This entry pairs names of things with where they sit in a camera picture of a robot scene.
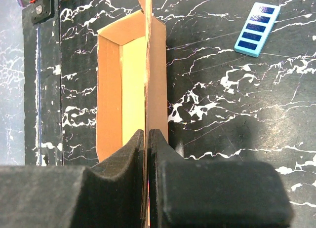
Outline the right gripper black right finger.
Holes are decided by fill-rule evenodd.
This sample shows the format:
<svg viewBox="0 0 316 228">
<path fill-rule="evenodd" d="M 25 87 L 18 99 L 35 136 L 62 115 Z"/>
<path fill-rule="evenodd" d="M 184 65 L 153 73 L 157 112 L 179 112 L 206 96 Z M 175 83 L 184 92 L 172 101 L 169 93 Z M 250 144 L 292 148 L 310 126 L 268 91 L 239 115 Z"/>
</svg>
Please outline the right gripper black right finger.
<svg viewBox="0 0 316 228">
<path fill-rule="evenodd" d="M 151 227 L 290 227 L 294 211 L 270 164 L 187 160 L 157 129 L 147 148 Z"/>
</svg>

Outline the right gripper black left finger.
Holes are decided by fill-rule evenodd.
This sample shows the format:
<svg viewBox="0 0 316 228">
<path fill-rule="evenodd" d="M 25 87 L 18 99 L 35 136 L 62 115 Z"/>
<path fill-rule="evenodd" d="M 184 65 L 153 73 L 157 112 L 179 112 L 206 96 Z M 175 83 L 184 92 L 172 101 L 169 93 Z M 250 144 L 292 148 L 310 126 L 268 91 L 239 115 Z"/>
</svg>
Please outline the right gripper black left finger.
<svg viewBox="0 0 316 228">
<path fill-rule="evenodd" d="M 143 131 L 93 167 L 2 166 L 3 228 L 141 228 Z"/>
</svg>

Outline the cardboard box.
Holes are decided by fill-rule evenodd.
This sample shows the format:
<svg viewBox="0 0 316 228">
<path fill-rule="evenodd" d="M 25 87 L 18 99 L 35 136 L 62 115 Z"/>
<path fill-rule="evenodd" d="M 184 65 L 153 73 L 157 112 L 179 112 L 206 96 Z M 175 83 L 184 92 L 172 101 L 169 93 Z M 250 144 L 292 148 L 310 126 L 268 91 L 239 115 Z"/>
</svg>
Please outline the cardboard box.
<svg viewBox="0 0 316 228">
<path fill-rule="evenodd" d="M 104 160 L 137 130 L 168 138 L 166 27 L 152 0 L 98 30 L 96 152 Z"/>
</svg>

